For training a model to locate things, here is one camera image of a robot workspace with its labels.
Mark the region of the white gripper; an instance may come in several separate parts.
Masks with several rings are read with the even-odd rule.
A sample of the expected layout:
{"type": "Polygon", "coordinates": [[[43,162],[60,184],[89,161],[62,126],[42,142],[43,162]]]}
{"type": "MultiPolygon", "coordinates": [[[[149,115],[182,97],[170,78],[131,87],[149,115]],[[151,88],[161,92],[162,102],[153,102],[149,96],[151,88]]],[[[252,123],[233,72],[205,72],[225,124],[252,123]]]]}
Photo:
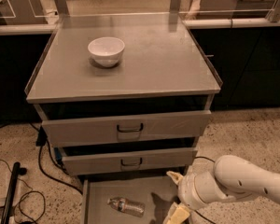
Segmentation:
{"type": "Polygon", "coordinates": [[[185,176],[174,171],[168,171],[166,174],[178,186],[178,197],[182,203],[172,203],[165,224],[182,224],[189,217],[189,209],[198,210],[210,203],[235,200],[235,196],[219,185],[209,171],[185,176]]]}

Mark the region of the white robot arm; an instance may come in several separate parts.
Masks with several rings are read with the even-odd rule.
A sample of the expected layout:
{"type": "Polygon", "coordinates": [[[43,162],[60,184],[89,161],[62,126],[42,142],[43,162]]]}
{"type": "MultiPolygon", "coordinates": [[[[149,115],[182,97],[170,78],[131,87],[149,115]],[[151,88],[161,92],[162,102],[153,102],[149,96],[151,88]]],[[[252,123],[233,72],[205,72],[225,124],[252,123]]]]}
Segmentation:
{"type": "Polygon", "coordinates": [[[245,202],[263,196],[280,204],[280,174],[237,156],[221,156],[211,171],[200,174],[168,171],[167,175],[177,185],[180,203],[171,205],[162,224],[182,224],[192,211],[210,203],[245,202]]]}

